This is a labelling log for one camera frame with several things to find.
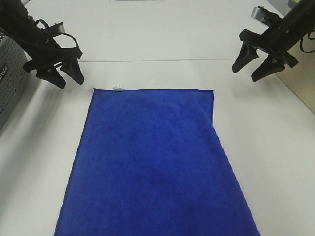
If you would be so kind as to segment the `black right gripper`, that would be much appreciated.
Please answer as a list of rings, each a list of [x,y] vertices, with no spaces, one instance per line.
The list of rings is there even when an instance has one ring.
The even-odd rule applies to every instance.
[[[291,68],[298,63],[297,59],[288,53],[288,50],[299,41],[299,35],[284,25],[270,26],[263,34],[244,29],[239,34],[239,38],[242,41],[242,47],[232,66],[233,73],[238,73],[245,65],[258,58],[257,49],[269,55],[261,66],[252,73],[254,82],[283,71],[285,69],[284,63]]]

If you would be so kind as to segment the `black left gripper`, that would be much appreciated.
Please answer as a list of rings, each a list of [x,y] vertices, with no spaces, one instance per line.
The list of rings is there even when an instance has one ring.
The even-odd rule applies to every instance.
[[[22,47],[26,52],[30,52],[32,58],[31,61],[23,65],[23,69],[27,72],[38,70],[36,77],[63,89],[66,85],[63,77],[56,69],[46,69],[54,67],[56,63],[60,63],[60,70],[70,76],[76,83],[82,85],[84,76],[78,63],[78,59],[82,56],[82,51],[77,40],[74,37],[72,39],[75,42],[75,47],[68,48],[62,48],[57,43],[52,43],[54,41],[53,38],[47,39],[43,45],[22,40]]]

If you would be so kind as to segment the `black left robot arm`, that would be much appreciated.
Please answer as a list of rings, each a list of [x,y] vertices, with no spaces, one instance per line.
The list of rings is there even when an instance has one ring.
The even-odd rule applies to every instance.
[[[51,26],[43,19],[29,15],[21,0],[0,2],[0,31],[13,39],[30,57],[23,65],[26,72],[36,71],[36,77],[63,89],[66,81],[57,69],[83,84],[84,76],[78,59],[82,56],[74,36],[67,34],[63,22]]]

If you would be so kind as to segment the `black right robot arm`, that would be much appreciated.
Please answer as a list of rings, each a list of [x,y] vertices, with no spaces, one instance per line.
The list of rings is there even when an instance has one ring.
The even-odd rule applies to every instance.
[[[298,60],[288,51],[315,29],[315,2],[301,0],[283,18],[258,6],[254,8],[251,17],[265,24],[268,29],[262,34],[244,29],[239,34],[242,47],[232,66],[233,73],[238,73],[245,65],[258,58],[258,49],[268,56],[252,73],[254,82],[284,71],[286,64],[291,68],[295,67]]]

